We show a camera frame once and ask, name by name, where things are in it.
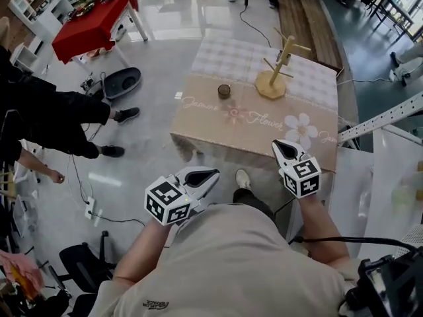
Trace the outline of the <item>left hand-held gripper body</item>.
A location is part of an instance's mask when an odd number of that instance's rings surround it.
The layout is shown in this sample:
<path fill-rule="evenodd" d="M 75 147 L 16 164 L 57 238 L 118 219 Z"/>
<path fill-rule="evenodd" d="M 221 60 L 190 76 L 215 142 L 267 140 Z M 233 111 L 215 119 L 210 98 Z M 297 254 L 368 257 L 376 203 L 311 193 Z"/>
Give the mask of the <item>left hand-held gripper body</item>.
<path fill-rule="evenodd" d="M 219 177 L 219 170 L 206 166 L 161 176 L 146 188 L 144 208 L 163 226 L 179 225 L 206 208 L 204 199 Z"/>

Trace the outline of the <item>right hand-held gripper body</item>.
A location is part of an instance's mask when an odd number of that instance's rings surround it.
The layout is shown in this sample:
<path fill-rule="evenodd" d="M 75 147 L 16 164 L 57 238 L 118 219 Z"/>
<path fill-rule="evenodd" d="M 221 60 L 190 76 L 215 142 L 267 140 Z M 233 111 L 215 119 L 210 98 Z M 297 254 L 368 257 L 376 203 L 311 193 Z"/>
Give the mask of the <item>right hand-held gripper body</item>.
<path fill-rule="evenodd" d="M 272 142 L 272 150 L 286 189 L 296 198 L 307 197 L 319 191 L 321 168 L 298 143 L 283 139 Z"/>

